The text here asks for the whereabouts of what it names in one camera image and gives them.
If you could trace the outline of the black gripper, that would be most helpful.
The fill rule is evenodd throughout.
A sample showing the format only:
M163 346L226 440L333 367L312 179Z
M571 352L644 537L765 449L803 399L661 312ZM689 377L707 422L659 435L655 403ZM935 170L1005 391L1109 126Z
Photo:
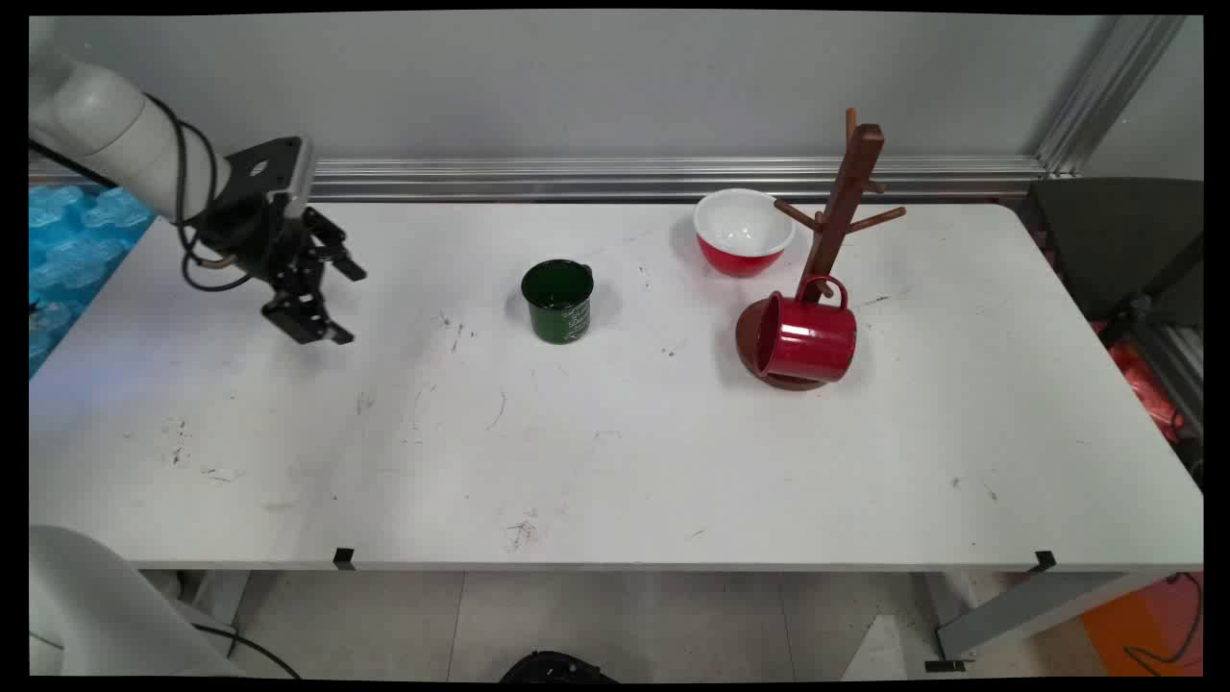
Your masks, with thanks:
M368 273L344 245L347 234L322 213L293 202L280 192L255 194L229 203L212 202L197 214L197 240L221 261L241 270L237 280L197 284L199 289L232 289L250 280L269 284L274 295L260 315L298 343L332 340L347 345L355 334L335 323L322 293L325 264L310 264L310 236L319 242L312 253L351 281Z

